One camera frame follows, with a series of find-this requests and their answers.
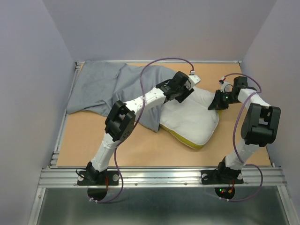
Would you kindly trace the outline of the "white pillow yellow edge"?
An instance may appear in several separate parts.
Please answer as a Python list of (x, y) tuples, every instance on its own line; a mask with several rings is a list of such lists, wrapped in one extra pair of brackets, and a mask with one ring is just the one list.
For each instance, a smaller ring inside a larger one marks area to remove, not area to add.
[(220, 121), (220, 113), (208, 109), (214, 96), (210, 91), (194, 88), (182, 103), (176, 100), (165, 103), (159, 129), (190, 149), (200, 150), (214, 135)]

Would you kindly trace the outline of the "grey pillowcase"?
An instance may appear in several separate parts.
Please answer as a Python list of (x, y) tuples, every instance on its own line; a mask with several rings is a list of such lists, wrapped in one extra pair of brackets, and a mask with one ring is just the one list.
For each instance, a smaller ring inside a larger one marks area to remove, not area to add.
[(91, 111), (108, 116), (113, 104), (127, 102), (172, 79), (175, 71), (164, 66), (147, 68), (127, 63), (86, 61), (67, 104), (67, 113)]

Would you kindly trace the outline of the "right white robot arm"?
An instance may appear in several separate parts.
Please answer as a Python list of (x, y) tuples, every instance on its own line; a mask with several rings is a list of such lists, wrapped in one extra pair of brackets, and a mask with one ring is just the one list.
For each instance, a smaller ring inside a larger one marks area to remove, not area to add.
[(233, 152), (224, 157), (219, 163), (214, 177), (226, 183), (229, 180), (239, 179), (241, 170), (246, 161), (260, 148), (273, 143), (277, 136), (281, 110), (265, 102), (260, 93), (262, 88), (248, 85), (249, 76), (236, 73), (233, 84), (223, 76), (219, 83), (221, 88), (209, 105), (209, 110), (225, 110), (230, 104), (242, 103), (241, 109), (247, 110), (241, 126), (241, 141), (233, 143)]

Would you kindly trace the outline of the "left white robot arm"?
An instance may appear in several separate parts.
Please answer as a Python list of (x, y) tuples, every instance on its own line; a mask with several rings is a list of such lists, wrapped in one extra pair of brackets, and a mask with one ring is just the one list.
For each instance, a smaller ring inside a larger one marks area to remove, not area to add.
[(101, 145), (86, 166), (86, 177), (95, 185), (101, 184), (115, 149), (131, 135), (142, 113), (174, 99), (181, 103), (200, 81), (193, 70), (189, 75), (179, 71), (172, 79), (157, 84), (147, 93), (143, 91), (140, 97), (124, 103), (117, 101), (105, 120)]

